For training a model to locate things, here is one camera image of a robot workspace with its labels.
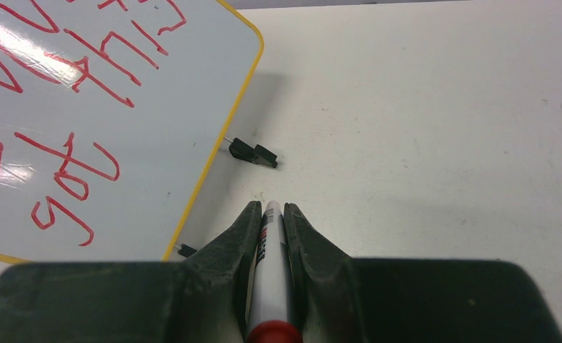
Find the red white marker pen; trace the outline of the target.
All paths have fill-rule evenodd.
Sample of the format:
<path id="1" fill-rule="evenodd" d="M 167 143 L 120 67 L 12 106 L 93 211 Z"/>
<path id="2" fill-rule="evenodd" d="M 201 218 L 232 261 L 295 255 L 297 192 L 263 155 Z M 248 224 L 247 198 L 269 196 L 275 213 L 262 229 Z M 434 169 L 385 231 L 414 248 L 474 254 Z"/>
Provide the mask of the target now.
<path id="1" fill-rule="evenodd" d="M 283 224 L 276 201 L 265 208 L 256 250 L 247 342 L 302 342 L 296 326 L 294 285 Z"/>

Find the yellow framed whiteboard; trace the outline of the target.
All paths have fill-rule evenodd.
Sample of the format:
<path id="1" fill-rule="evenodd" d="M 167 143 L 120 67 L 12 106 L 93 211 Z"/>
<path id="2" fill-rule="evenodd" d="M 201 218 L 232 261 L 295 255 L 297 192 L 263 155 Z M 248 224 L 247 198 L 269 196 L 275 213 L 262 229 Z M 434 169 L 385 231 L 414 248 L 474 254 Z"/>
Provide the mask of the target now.
<path id="1" fill-rule="evenodd" d="M 0 1 L 0 262 L 168 259 L 263 51 L 226 1 Z"/>

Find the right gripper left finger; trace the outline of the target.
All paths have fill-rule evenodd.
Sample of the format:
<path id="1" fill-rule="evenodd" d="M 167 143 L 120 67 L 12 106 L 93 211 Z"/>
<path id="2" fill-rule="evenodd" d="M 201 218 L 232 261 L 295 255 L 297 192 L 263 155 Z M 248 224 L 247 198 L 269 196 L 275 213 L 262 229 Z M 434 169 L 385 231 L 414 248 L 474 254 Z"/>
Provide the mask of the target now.
<path id="1" fill-rule="evenodd" d="M 182 262 L 25 263 L 0 275 L 0 342 L 243 342 L 262 220 L 249 202 Z"/>

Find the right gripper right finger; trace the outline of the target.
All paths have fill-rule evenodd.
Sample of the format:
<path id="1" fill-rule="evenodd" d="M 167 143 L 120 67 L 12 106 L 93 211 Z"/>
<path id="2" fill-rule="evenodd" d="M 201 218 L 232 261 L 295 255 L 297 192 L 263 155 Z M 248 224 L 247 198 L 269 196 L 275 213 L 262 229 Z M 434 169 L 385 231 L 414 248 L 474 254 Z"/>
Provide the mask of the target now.
<path id="1" fill-rule="evenodd" d="M 283 211 L 296 321 L 318 342 L 562 342 L 541 291 L 498 260 L 351 257 Z"/>

